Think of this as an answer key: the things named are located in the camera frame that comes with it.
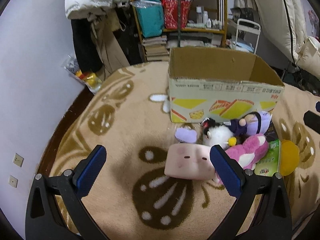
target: brown floor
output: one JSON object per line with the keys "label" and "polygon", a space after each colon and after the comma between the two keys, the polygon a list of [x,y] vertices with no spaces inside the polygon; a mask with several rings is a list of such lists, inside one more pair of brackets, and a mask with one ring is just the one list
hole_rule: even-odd
{"label": "brown floor", "polygon": [[42,155],[37,173],[49,176],[63,135],[66,133],[70,125],[72,125],[79,115],[85,110],[92,98],[93,94],[87,87],[85,87],[78,95],[54,131],[54,134]]}

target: wall plate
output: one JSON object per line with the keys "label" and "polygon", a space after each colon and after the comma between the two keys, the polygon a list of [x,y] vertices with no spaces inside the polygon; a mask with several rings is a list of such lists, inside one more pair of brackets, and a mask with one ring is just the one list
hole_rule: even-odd
{"label": "wall plate", "polygon": [[16,153],[13,158],[13,163],[16,164],[17,166],[21,167],[23,160],[24,160],[24,158]]}
{"label": "wall plate", "polygon": [[14,176],[11,176],[9,177],[9,184],[12,186],[12,187],[17,187],[18,185],[18,179],[16,179]]}

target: blue gripper pad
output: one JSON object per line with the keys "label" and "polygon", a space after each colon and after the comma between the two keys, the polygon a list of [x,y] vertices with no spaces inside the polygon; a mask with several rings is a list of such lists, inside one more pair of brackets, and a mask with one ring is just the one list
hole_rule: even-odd
{"label": "blue gripper pad", "polygon": [[235,160],[230,159],[219,145],[211,148],[210,161],[220,176],[229,195],[239,198],[245,182],[241,166]]}
{"label": "blue gripper pad", "polygon": [[78,198],[85,197],[89,194],[106,160],[107,152],[105,147],[97,145],[89,156],[81,160],[75,167],[72,182],[76,186]]}

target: open cardboard box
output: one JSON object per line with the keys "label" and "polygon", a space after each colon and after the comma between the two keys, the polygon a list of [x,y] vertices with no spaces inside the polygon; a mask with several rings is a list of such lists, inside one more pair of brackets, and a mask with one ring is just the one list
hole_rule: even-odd
{"label": "open cardboard box", "polygon": [[174,48],[169,61],[172,122],[228,121],[252,111],[272,112],[284,91],[260,57],[230,49]]}

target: white fluffy plush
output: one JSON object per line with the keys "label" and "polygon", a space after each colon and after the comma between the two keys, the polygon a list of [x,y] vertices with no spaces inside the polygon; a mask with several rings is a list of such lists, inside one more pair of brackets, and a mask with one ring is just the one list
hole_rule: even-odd
{"label": "white fluffy plush", "polygon": [[212,127],[208,130],[208,136],[203,135],[203,144],[212,147],[219,144],[222,149],[229,148],[228,140],[233,137],[233,133],[225,125]]}

